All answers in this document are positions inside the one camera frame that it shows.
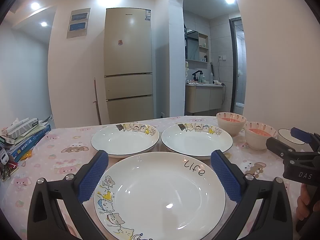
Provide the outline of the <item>person's right hand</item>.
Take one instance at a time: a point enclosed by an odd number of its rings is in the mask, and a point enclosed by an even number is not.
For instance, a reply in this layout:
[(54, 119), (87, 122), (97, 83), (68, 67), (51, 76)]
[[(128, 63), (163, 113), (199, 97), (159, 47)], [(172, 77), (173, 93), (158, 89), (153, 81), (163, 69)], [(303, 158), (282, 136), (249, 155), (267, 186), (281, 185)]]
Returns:
[(310, 211), (308, 205), (310, 204), (310, 196), (307, 191), (307, 185), (302, 184), (300, 188), (300, 196), (297, 199), (296, 216), (300, 221), (308, 217)]

